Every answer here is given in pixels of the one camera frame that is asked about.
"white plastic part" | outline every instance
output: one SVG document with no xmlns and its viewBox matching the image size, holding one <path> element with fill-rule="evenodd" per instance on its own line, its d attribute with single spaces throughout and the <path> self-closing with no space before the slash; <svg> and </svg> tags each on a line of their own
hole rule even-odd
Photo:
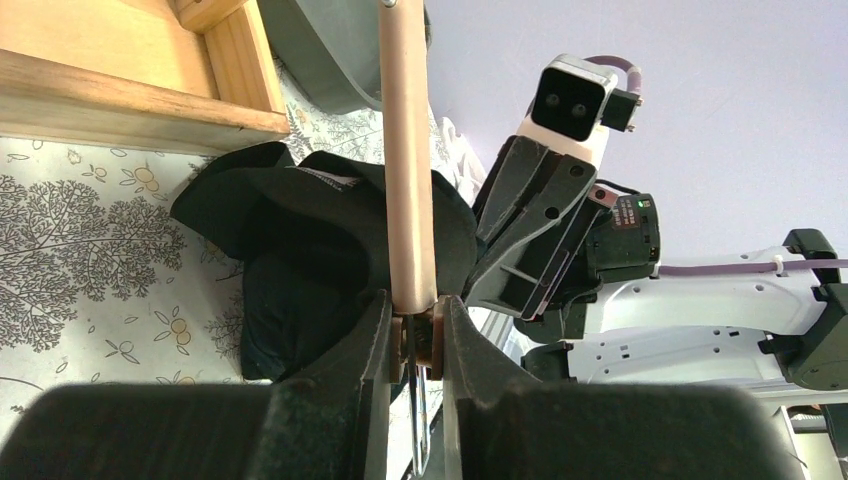
<svg viewBox="0 0 848 480">
<path fill-rule="evenodd" d="M 772 259 L 776 268 L 774 269 L 774 274 L 777 276 L 783 275 L 783 255 L 775 255 Z"/>
<path fill-rule="evenodd" d="M 781 378 L 762 331 L 736 327 L 638 328 L 587 335 L 568 353 L 581 383 L 701 383 Z"/>
<path fill-rule="evenodd" d="M 572 157 L 579 158 L 600 170 L 601 160 L 603 160 L 604 152 L 607 149 L 607 142 L 609 141 L 609 133 L 609 128 L 598 124 L 586 141 L 578 142 L 564 135 L 560 135 L 553 130 L 548 130 L 545 127 L 537 125 L 530 118 L 530 115 L 527 115 L 518 127 L 516 135 L 535 140 L 561 155 L 571 155 Z"/>
<path fill-rule="evenodd" d="M 675 266 L 769 263 L 776 255 L 803 260 L 785 247 L 711 258 L 667 261 Z M 802 335 L 825 303 L 815 301 L 819 281 L 811 270 L 703 277 L 661 276 L 606 285 L 586 309 L 587 334 L 633 327 L 732 325 Z"/>
</svg>

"wooden frame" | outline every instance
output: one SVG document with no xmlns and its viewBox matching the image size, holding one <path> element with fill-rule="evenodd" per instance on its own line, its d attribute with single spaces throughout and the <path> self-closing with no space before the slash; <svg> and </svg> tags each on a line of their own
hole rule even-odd
<svg viewBox="0 0 848 480">
<path fill-rule="evenodd" d="M 2 2 L 2 135 L 216 155 L 288 132 L 256 0 Z"/>
</svg>

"camera lens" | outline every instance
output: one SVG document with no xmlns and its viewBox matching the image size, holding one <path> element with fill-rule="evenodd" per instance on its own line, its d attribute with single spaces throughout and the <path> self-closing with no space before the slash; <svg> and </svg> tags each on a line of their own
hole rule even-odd
<svg viewBox="0 0 848 480">
<path fill-rule="evenodd" d="M 552 93 L 545 97 L 545 105 L 553 108 L 559 105 L 559 95 Z"/>
<path fill-rule="evenodd" d="M 586 116 L 586 105 L 578 103 L 571 109 L 571 116 L 574 118 L 583 118 Z"/>
</svg>

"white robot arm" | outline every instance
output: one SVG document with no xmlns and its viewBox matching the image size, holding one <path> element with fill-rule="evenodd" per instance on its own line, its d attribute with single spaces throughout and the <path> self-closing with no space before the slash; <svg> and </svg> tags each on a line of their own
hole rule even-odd
<svg viewBox="0 0 848 480">
<path fill-rule="evenodd" d="M 501 150 L 475 205 L 487 250 L 467 304 L 515 319 L 514 359 L 540 378 L 848 400 L 846 262 L 820 232 L 795 230 L 781 246 L 661 265 L 653 198 L 597 179 L 610 128 L 633 130 L 641 74 L 589 60 L 548 66 Z M 627 71 L 627 90 L 594 62 Z"/>
</svg>

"patterned tablecloth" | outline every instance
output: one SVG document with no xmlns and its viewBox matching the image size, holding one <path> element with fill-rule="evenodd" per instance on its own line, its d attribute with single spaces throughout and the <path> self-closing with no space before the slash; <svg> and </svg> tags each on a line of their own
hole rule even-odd
<svg viewBox="0 0 848 480">
<path fill-rule="evenodd" d="M 382 118 L 318 111 L 281 72 L 298 161 L 382 163 Z M 433 168 L 453 181 L 431 116 Z M 210 158 L 0 138 L 0 445 L 51 387 L 243 382 L 241 266 L 169 218 Z M 438 385 L 429 398 L 440 402 Z M 409 462 L 392 408 L 389 478 Z"/>
</svg>

